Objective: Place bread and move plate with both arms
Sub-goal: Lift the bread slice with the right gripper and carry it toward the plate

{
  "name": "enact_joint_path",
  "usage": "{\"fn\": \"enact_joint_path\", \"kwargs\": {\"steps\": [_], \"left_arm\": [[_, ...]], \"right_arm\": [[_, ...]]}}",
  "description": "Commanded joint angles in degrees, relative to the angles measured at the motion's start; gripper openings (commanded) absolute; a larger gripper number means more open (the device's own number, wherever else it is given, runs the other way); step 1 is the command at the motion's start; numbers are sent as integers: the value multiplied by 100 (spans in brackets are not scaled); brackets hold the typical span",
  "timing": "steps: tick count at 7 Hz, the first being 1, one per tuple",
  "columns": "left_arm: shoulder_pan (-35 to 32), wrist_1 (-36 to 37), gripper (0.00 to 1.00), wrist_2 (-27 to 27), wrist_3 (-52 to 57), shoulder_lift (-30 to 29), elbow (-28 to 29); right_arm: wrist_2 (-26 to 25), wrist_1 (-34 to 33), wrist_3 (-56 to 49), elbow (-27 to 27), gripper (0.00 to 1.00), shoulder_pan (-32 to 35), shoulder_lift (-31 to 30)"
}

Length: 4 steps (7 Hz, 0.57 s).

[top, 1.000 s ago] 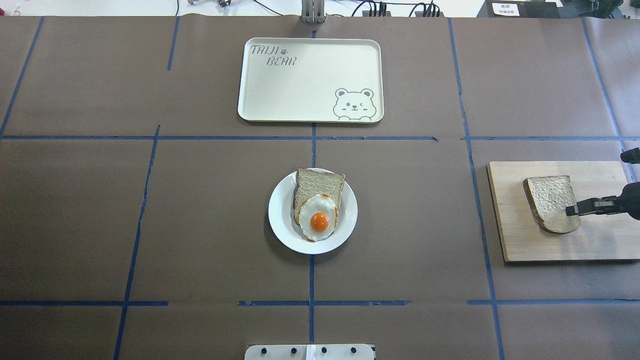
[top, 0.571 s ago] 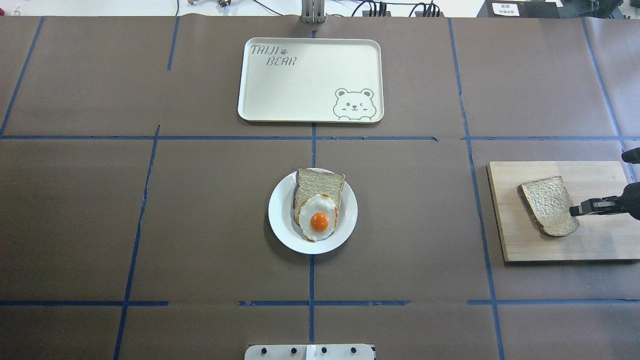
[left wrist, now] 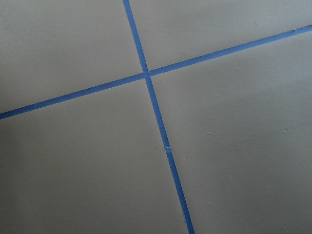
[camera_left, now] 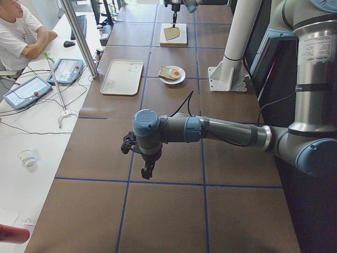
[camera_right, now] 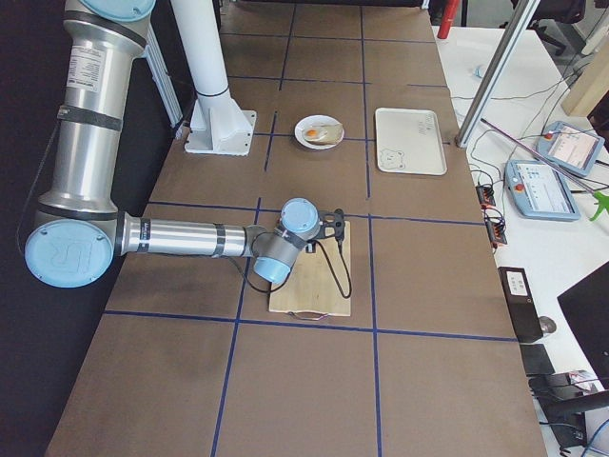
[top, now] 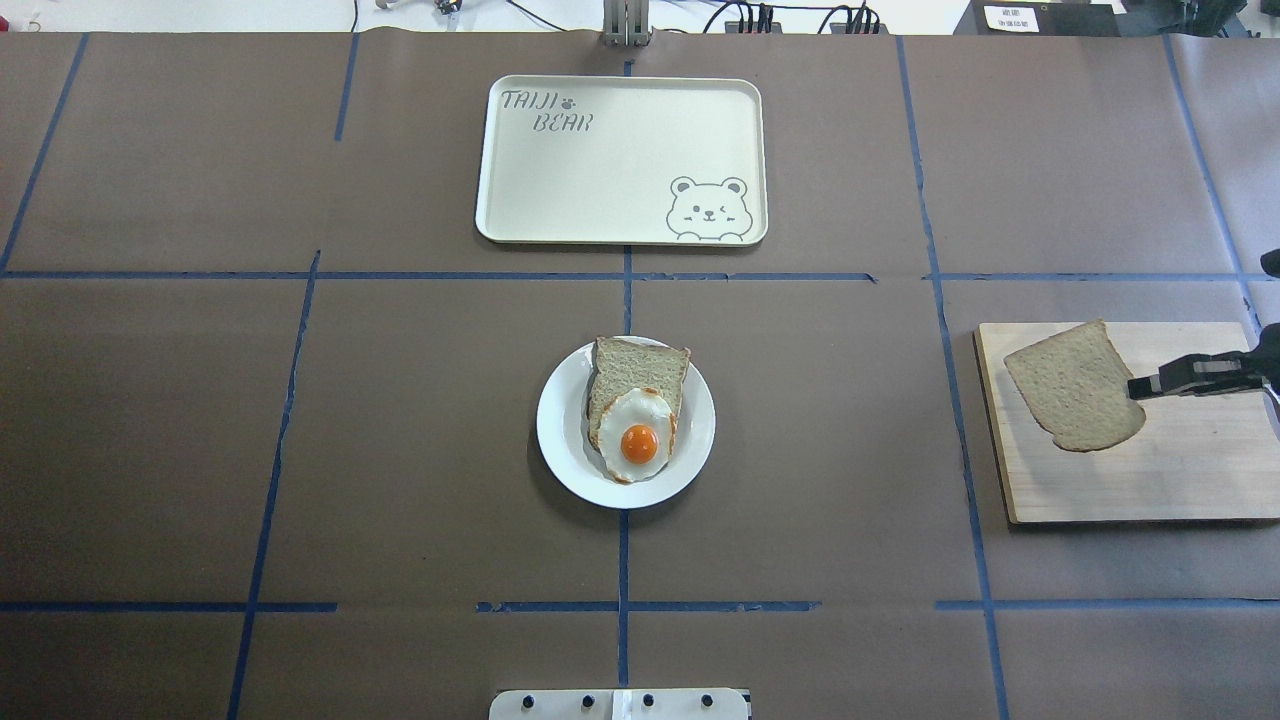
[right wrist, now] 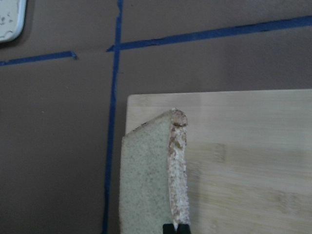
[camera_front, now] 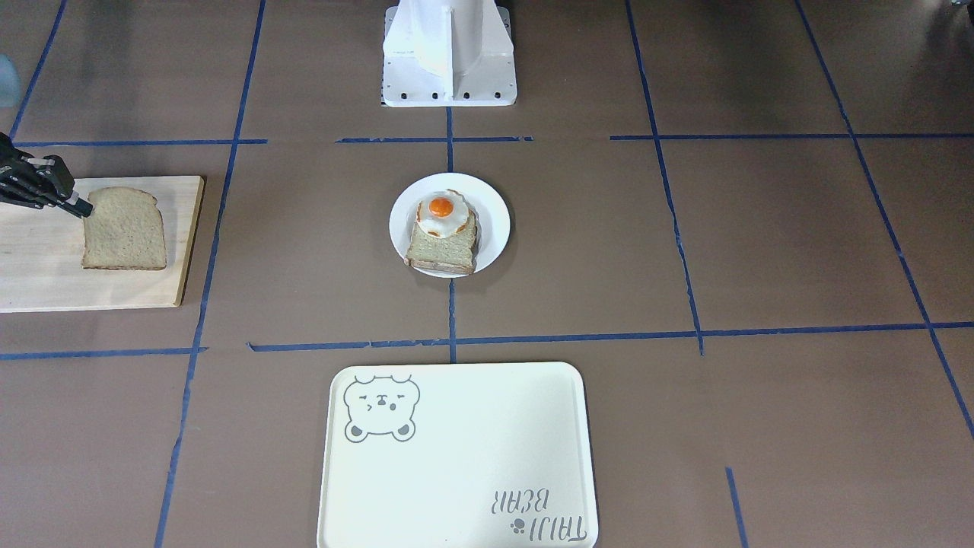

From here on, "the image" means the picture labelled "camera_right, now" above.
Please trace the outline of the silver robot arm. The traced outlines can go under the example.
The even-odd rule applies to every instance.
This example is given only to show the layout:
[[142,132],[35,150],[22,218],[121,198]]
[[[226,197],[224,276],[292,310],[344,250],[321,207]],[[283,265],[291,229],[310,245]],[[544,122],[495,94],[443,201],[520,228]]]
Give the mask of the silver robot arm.
[[66,95],[51,143],[52,186],[40,196],[25,244],[29,271],[58,288],[99,279],[129,252],[194,257],[250,257],[274,288],[299,254],[325,238],[344,239],[340,209],[323,211],[304,198],[287,201],[275,228],[133,217],[110,194],[132,63],[153,55],[150,1],[69,1],[64,26],[72,38]]

